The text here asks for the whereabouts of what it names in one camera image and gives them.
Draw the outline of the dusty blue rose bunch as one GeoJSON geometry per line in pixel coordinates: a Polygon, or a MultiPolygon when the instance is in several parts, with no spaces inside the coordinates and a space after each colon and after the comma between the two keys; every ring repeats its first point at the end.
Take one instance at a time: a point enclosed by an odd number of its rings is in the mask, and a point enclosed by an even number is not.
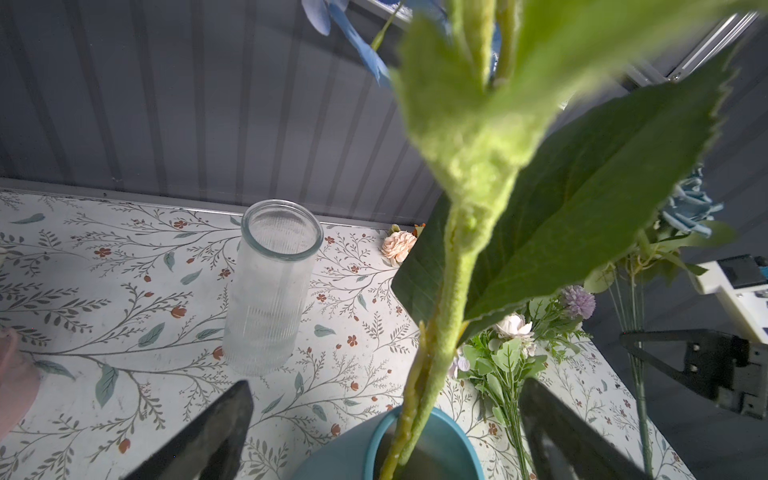
{"type": "Polygon", "coordinates": [[[680,236],[693,234],[710,238],[714,228],[708,222],[713,221],[715,214],[723,209],[723,203],[714,201],[706,193],[703,166],[697,165],[673,187],[661,205],[655,228],[680,236]]]}

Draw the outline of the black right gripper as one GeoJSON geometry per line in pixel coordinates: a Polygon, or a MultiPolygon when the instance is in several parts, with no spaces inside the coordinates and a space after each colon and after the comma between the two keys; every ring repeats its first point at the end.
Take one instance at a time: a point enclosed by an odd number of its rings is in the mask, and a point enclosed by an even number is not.
{"type": "Polygon", "coordinates": [[[721,409],[767,418],[767,345],[713,330],[634,331],[620,344],[634,358],[690,388],[721,409]],[[685,368],[676,369],[646,349],[651,343],[684,342],[685,368]]]}

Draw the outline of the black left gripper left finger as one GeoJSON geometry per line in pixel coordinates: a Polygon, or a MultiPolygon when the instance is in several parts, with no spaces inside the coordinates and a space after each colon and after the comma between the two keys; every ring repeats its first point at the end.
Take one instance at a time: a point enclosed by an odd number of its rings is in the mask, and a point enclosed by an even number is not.
{"type": "Polygon", "coordinates": [[[249,383],[232,385],[139,465],[129,479],[233,479],[254,409],[249,383]]]}

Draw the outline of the teal ceramic vase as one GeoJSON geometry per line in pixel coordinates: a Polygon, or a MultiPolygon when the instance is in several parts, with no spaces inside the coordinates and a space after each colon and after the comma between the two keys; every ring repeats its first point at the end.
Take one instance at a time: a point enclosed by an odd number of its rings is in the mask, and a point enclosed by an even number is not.
{"type": "MultiPolygon", "coordinates": [[[[401,409],[383,412],[343,433],[307,458],[295,479],[372,480],[394,438],[401,409]]],[[[460,426],[435,408],[408,463],[396,479],[473,479],[484,477],[478,455],[460,426]]]]}

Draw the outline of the purple white flower bunch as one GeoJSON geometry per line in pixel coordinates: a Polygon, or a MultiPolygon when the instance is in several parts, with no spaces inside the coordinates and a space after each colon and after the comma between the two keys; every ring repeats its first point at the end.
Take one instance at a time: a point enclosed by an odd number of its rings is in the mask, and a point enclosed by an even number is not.
{"type": "Polygon", "coordinates": [[[720,246],[731,239],[723,223],[704,222],[644,246],[635,244],[628,254],[599,268],[583,283],[524,303],[457,349],[450,377],[468,379],[489,405],[490,431],[505,432],[522,478],[534,475],[518,405],[523,383],[537,378],[549,360],[562,363],[579,354],[577,343],[588,336],[582,324],[594,314],[596,294],[610,291],[622,330],[639,331],[644,318],[643,284],[661,275],[674,277],[683,269],[682,248],[720,246]]]}

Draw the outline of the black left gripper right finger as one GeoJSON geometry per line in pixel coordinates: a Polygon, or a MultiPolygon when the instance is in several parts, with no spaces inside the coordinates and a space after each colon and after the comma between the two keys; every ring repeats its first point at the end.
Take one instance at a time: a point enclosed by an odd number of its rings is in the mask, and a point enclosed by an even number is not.
{"type": "Polygon", "coordinates": [[[519,397],[522,425],[540,479],[645,479],[647,475],[539,381],[519,397]]]}

